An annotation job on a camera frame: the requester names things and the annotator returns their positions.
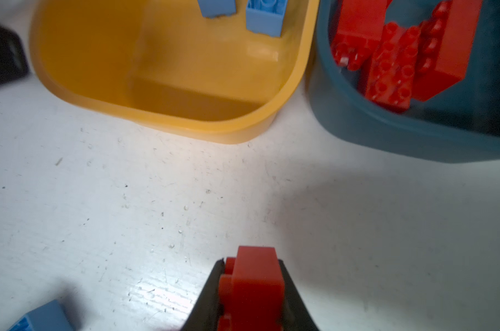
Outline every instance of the blue lego brick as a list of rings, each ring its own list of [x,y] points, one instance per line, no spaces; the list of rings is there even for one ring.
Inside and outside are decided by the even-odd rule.
[[[235,0],[198,0],[203,17],[235,14]]]
[[[22,316],[8,331],[74,331],[57,300]]]
[[[287,0],[248,0],[246,28],[254,33],[281,36]]]

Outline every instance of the teal container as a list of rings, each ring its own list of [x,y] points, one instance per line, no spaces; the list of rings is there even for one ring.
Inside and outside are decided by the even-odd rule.
[[[394,0],[386,21],[428,19],[439,0]],[[321,125],[348,142],[439,162],[500,159],[500,0],[484,0],[467,74],[427,102],[391,113],[356,90],[359,72],[336,66],[330,51],[339,1],[320,0],[317,56],[308,86]]]

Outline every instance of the white table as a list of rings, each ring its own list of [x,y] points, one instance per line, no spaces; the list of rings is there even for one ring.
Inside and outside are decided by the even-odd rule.
[[[81,330],[176,330],[242,244],[276,248],[321,330],[500,329],[500,161],[341,141],[301,89],[228,146],[0,87],[0,330],[55,298]]]

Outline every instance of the yellow container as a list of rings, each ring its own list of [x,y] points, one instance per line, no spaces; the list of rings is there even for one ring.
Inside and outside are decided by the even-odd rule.
[[[56,96],[147,127],[221,143],[271,124],[300,83],[319,0],[291,0],[280,38],[197,0],[42,0],[30,50]]]

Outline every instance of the red lego brick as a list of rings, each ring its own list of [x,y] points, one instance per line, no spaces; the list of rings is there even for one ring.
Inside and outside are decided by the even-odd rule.
[[[421,24],[413,98],[427,101],[465,78],[481,5],[482,0],[441,1]]]
[[[240,246],[236,258],[226,259],[219,280],[224,315],[217,331],[281,331],[284,294],[275,249]]]
[[[379,45],[388,0],[343,0],[331,52],[340,67],[359,70]]]
[[[417,26],[385,25],[381,45],[362,67],[357,86],[366,99],[395,113],[410,108],[419,35]]]

